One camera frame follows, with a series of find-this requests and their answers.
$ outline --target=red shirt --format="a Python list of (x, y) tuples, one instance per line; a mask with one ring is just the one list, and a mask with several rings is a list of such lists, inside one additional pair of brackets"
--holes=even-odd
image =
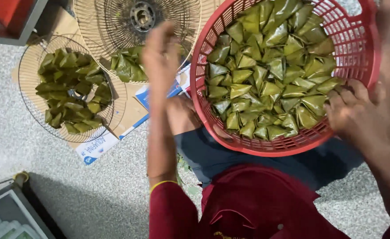
[[(201, 220), (174, 182), (151, 193), (150, 239), (349, 238), (317, 211), (319, 197), (296, 179), (257, 165), (232, 167), (202, 192)], [(383, 239), (390, 239), (390, 228)]]

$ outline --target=red plastic basket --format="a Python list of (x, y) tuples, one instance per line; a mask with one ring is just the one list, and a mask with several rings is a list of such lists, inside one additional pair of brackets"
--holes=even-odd
[[(226, 0), (217, 8), (205, 24), (194, 48), (190, 69), (190, 87), (196, 111), (217, 142), (226, 148), (247, 154), (278, 157), (298, 154), (317, 147), (333, 136), (325, 117), (309, 130), (301, 130), (294, 137), (280, 137), (272, 141), (249, 139), (239, 134), (228, 134), (232, 139), (220, 137), (214, 130), (216, 125), (224, 129), (223, 122), (211, 115), (210, 105), (201, 91), (205, 89), (205, 66), (207, 55), (213, 50), (218, 35), (239, 13), (260, 0)], [(379, 35), (375, 24), (376, 6), (373, 0), (359, 0), (362, 13), (349, 16), (334, 0), (313, 0), (314, 12), (323, 17), (323, 27), (335, 45), (334, 57), (337, 68), (335, 76), (358, 79), (368, 89), (378, 79), (380, 64)]]

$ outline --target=person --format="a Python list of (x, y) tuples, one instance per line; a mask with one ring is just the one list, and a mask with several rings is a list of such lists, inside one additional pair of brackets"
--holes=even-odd
[[(186, 97), (166, 99), (179, 66), (172, 23), (149, 34), (142, 59), (150, 79), (147, 175), (151, 239), (348, 238), (319, 214), (315, 193), (363, 161), (390, 216), (390, 0), (378, 11), (380, 77), (329, 93), (325, 110), (339, 138), (293, 156), (228, 150), (210, 136)], [(202, 217), (176, 183), (176, 148), (202, 182)], [(390, 239), (390, 227), (383, 238)]]

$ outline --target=terrazzo floor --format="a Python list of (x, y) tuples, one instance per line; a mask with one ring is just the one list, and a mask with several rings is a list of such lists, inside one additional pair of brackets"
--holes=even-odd
[[(11, 71), (23, 47), (0, 45), (0, 180), (25, 170), (54, 220), (71, 239), (148, 237), (147, 123), (90, 166), (65, 141), (40, 127), (26, 110)], [(184, 188), (195, 186), (179, 169)], [(390, 225), (365, 164), (321, 189), (322, 215), (353, 239), (381, 238)], [(189, 194), (200, 208), (201, 191)]]

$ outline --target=fan guard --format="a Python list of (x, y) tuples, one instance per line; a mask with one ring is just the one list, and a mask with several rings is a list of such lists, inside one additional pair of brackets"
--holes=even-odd
[[(24, 100), (25, 106), (36, 121), (49, 133), (54, 136), (74, 143), (84, 143), (94, 140), (105, 133), (106, 129), (100, 130), (101, 128), (92, 129), (85, 133), (80, 134), (69, 134), (67, 129), (63, 126), (59, 129), (52, 128), (49, 124), (44, 122), (44, 111), (49, 109), (46, 100), (36, 95), (36, 86), (41, 83), (37, 71), (44, 57), (48, 53), (54, 53), (56, 49), (66, 47), (72, 51), (88, 54), (89, 52), (76, 41), (65, 37), (65, 36), (52, 36), (48, 44), (40, 42), (39, 44), (28, 46), (22, 55), (21, 61), (18, 68), (18, 83), (19, 89), (21, 90), (22, 99)], [(111, 87), (111, 80), (107, 74), (105, 74), (107, 82), (113, 93)], [(90, 101), (94, 97), (94, 93), (97, 89), (97, 85), (93, 85), (93, 89), (89, 95), (87, 95), (86, 102)], [(102, 117), (104, 126), (109, 126), (112, 121), (114, 114), (114, 94), (112, 103), (103, 111), (97, 115)]]
[(175, 34), (187, 52), (183, 64), (201, 26), (200, 0), (75, 0), (74, 10), (88, 50), (107, 71), (114, 52), (145, 44), (149, 29), (165, 20), (174, 23)]

